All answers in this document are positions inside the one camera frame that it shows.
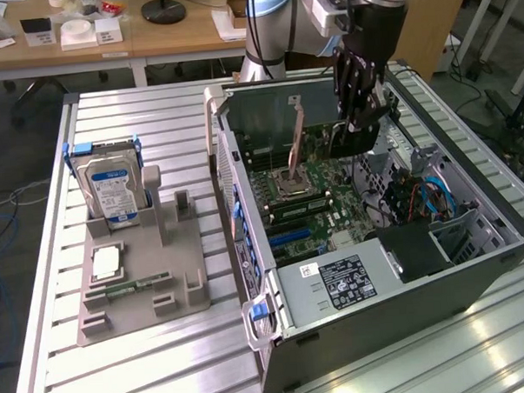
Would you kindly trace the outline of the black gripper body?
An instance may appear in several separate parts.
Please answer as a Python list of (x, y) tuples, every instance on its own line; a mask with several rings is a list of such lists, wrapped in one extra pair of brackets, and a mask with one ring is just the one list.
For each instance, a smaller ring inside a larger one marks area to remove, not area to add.
[(386, 67), (395, 53), (406, 15), (406, 4), (384, 7), (356, 0), (339, 16), (342, 46), (354, 57)]

